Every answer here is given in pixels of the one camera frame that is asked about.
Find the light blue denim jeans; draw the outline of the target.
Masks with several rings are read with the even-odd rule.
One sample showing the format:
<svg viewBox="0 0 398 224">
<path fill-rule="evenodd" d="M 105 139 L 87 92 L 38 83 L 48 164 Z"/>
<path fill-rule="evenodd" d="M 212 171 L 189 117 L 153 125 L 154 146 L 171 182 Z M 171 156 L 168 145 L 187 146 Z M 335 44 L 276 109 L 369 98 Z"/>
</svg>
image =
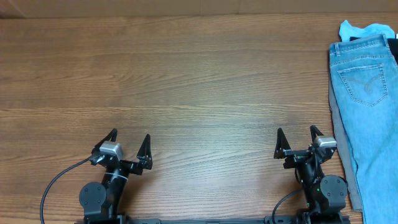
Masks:
<svg viewBox="0 0 398 224">
<path fill-rule="evenodd" d="M 397 223 L 397 63 L 385 35 L 330 45 L 364 223 Z"/>
</svg>

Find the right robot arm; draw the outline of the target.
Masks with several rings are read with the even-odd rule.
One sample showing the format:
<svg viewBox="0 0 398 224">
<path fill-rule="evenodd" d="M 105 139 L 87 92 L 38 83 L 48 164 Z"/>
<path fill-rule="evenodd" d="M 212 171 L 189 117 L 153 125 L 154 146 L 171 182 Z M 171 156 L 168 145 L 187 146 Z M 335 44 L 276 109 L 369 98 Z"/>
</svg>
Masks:
<svg viewBox="0 0 398 224">
<path fill-rule="evenodd" d="M 341 214 L 346 206 L 348 183 L 338 175 L 325 175 L 321 167 L 337 150 L 336 140 L 324 135 L 315 125 L 310 126 L 310 133 L 312 143 L 308 148 L 294 151 L 282 128 L 277 130 L 274 159 L 284 159 L 283 167 L 295 170 L 295 178 L 301 188 L 279 200 L 272 211 L 271 222 L 279 223 L 276 211 L 284 201 L 303 192 L 307 208 L 287 217 L 288 223 L 349 223 L 349 217 Z"/>
</svg>

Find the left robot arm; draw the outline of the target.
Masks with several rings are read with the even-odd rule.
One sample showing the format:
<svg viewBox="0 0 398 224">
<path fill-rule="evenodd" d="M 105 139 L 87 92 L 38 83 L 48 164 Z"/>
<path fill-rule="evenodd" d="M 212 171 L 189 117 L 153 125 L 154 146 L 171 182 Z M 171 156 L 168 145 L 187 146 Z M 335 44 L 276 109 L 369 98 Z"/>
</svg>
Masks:
<svg viewBox="0 0 398 224">
<path fill-rule="evenodd" d="M 142 175 L 153 165 L 150 135 L 147 134 L 138 150 L 138 161 L 124 159 L 123 149 L 116 141 L 118 130 L 113 129 L 97 143 L 89 157 L 91 165 L 101 165 L 106 170 L 101 182 L 90 182 L 80 191 L 84 223 L 132 223 L 131 217 L 118 212 L 124 188 L 131 174 Z"/>
</svg>

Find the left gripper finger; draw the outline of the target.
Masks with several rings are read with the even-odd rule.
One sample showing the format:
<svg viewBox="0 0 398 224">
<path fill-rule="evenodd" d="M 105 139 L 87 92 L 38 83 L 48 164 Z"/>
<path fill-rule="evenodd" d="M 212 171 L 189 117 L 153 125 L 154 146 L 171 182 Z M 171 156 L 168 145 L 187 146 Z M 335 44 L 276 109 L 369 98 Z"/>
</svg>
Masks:
<svg viewBox="0 0 398 224">
<path fill-rule="evenodd" d="M 143 169 L 151 170 L 153 165 L 152 154 L 150 149 L 150 135 L 146 134 L 141 147 L 136 156 Z"/>
<path fill-rule="evenodd" d="M 105 142 L 105 141 L 111 141 L 115 142 L 116 138 L 118 135 L 118 130 L 116 128 L 113 128 L 112 131 L 105 137 L 103 138 L 99 143 L 97 143 L 94 148 L 92 149 L 92 152 L 99 151 L 100 146 Z"/>
</svg>

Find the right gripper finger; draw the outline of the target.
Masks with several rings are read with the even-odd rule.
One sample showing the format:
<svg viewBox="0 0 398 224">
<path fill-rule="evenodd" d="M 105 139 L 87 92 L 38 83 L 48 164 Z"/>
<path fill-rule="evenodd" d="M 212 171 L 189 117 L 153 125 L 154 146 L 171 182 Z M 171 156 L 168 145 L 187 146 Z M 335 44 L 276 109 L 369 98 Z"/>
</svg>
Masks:
<svg viewBox="0 0 398 224">
<path fill-rule="evenodd" d="M 285 151 L 286 150 L 291 150 L 289 142 L 287 141 L 287 138 L 282 130 L 282 128 L 279 128 L 277 130 L 277 142 L 275 146 L 275 151 L 274 151 L 274 159 L 283 159 L 286 157 Z"/>
<path fill-rule="evenodd" d="M 315 125 L 310 126 L 310 133 L 312 143 L 319 143 L 320 139 L 323 137 L 323 133 Z"/>
</svg>

